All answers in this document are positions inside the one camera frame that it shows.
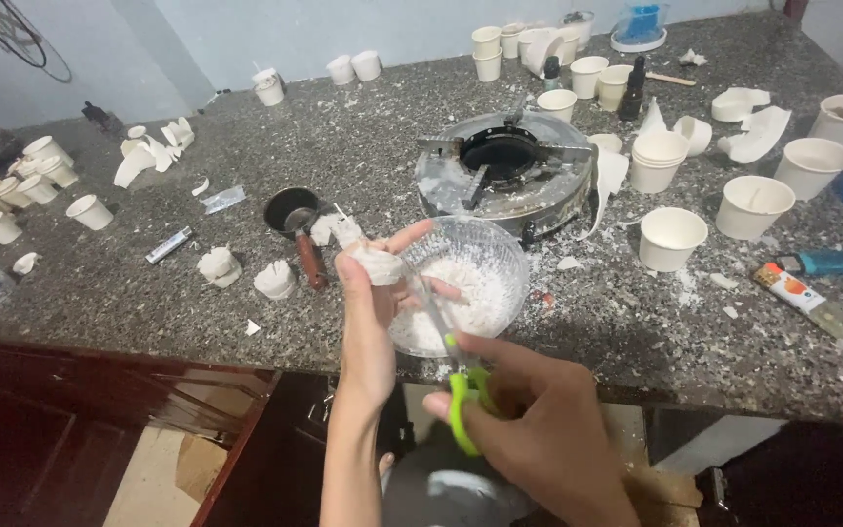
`dropper bottle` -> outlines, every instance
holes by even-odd
[[[633,121],[640,116],[642,109],[642,84],[646,82],[646,57],[640,55],[633,63],[633,70],[626,80],[626,92],[616,109],[616,116],[621,121]]]

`wooden handle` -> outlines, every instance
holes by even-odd
[[[301,267],[307,275],[307,283],[311,289],[320,291],[327,287],[327,277],[324,276],[327,269],[324,263],[318,260],[314,254],[314,246],[311,245],[311,236],[302,231],[295,234],[295,246],[298,247],[298,257],[301,258]]]
[[[689,81],[688,79],[679,79],[678,77],[670,77],[668,75],[659,75],[652,71],[646,72],[647,79],[656,79],[657,81],[675,82],[676,84],[685,84],[685,86],[695,86],[697,82]]]

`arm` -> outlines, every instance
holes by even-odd
[[[382,525],[376,462],[380,408],[341,386],[334,397],[324,461],[321,527]]]

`gas stove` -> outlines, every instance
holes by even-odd
[[[429,218],[483,218],[529,244],[579,216],[597,149],[569,123],[523,105],[418,138],[415,182]]]

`green scissor handle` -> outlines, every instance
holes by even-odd
[[[490,376],[490,372],[486,369],[477,366],[472,367],[467,373],[451,373],[448,377],[448,382],[451,385],[451,409],[448,416],[451,421],[451,431],[454,433],[454,440],[457,445],[461,447],[468,456],[479,456],[480,451],[474,446],[473,441],[467,436],[467,431],[463,429],[463,421],[461,418],[461,409],[463,402],[471,400],[468,392],[468,379],[474,381],[474,386],[477,387],[479,393],[478,401],[487,412],[497,414],[497,405],[490,399],[490,394],[486,390],[486,379]]]

